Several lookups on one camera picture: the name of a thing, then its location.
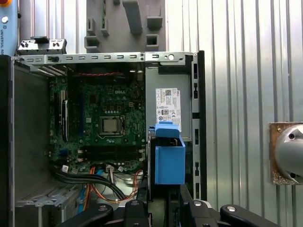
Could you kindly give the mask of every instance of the metal bracket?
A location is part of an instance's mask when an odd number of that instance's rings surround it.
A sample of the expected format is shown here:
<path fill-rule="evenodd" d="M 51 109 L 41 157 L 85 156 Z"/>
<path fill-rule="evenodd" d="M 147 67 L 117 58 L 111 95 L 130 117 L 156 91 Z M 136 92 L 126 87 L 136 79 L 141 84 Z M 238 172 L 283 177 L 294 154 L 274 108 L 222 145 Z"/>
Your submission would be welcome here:
<path fill-rule="evenodd" d="M 49 39 L 45 36 L 35 36 L 30 40 L 23 40 L 17 50 L 19 55 L 37 54 L 65 54 L 65 39 Z"/>

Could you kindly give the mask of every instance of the black bracket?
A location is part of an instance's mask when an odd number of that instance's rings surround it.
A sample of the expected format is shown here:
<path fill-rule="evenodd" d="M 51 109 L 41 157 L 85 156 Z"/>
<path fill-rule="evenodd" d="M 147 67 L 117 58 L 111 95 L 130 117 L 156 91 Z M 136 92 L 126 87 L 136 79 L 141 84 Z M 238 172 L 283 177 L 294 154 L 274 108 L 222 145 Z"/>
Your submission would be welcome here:
<path fill-rule="evenodd" d="M 33 36 L 30 38 L 34 39 L 36 44 L 49 44 L 49 38 L 46 36 Z"/>

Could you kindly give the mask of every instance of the barcode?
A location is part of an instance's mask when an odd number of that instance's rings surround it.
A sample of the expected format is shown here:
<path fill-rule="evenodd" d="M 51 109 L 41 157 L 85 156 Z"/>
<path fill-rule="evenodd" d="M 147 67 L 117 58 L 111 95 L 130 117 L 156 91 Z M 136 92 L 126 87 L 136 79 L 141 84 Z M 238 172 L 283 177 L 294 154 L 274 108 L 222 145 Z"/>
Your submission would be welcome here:
<path fill-rule="evenodd" d="M 68 173 L 68 166 L 66 166 L 66 165 L 63 165 L 62 166 L 62 172 L 64 172 L 64 173 Z"/>
<path fill-rule="evenodd" d="M 171 90 L 165 90 L 165 96 L 171 96 Z"/>

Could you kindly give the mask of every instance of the green motherboard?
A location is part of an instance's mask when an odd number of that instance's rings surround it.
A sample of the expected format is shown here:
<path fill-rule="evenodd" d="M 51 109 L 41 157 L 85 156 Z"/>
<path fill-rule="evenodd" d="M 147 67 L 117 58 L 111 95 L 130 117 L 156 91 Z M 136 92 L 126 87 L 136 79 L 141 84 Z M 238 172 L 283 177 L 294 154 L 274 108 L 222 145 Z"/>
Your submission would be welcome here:
<path fill-rule="evenodd" d="M 111 163 L 135 171 L 145 159 L 145 84 L 137 78 L 50 78 L 51 161 L 73 172 Z"/>

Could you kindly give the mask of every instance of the red cable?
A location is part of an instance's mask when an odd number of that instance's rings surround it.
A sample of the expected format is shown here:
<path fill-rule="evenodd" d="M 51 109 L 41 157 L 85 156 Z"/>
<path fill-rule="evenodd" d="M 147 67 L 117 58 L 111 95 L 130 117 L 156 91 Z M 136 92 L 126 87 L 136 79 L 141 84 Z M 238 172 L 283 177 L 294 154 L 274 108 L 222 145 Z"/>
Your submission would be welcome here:
<path fill-rule="evenodd" d="M 92 74 L 92 73 L 78 73 L 78 74 L 87 77 L 101 77 L 101 76 L 114 76 L 120 74 L 120 72 L 110 72 L 110 73 L 100 73 L 100 74 Z"/>

